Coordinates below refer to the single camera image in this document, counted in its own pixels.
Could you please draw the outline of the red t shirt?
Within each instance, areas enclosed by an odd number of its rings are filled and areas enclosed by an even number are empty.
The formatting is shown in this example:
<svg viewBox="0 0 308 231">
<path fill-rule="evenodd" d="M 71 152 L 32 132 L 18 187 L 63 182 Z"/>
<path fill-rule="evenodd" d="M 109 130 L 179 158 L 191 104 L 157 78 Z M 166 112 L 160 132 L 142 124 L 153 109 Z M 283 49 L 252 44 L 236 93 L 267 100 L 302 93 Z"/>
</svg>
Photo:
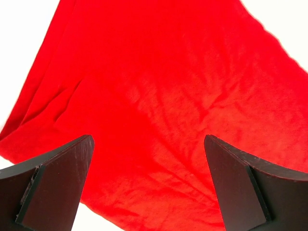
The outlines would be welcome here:
<svg viewBox="0 0 308 231">
<path fill-rule="evenodd" d="M 0 152 L 18 163 L 84 134 L 94 212 L 222 231 L 205 136 L 307 171 L 308 75 L 238 0 L 62 0 Z"/>
</svg>

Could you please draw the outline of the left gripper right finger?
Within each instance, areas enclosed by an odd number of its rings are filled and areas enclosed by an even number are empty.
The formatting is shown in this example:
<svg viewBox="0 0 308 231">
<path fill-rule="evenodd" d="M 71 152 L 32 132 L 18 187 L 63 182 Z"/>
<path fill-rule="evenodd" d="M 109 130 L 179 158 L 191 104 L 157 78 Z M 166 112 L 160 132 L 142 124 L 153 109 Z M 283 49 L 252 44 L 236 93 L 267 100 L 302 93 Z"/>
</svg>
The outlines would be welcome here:
<svg viewBox="0 0 308 231">
<path fill-rule="evenodd" d="M 228 231 L 306 231 L 308 175 L 206 135 L 205 154 Z"/>
</svg>

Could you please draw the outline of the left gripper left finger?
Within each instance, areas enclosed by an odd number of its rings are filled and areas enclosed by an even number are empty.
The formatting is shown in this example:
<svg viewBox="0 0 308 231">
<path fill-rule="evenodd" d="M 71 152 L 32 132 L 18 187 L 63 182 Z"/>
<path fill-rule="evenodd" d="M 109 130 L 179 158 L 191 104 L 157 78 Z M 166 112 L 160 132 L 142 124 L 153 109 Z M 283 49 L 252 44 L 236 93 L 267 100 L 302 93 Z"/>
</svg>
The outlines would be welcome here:
<svg viewBox="0 0 308 231">
<path fill-rule="evenodd" d="M 94 150 L 83 135 L 0 171 L 2 231 L 70 231 Z"/>
</svg>

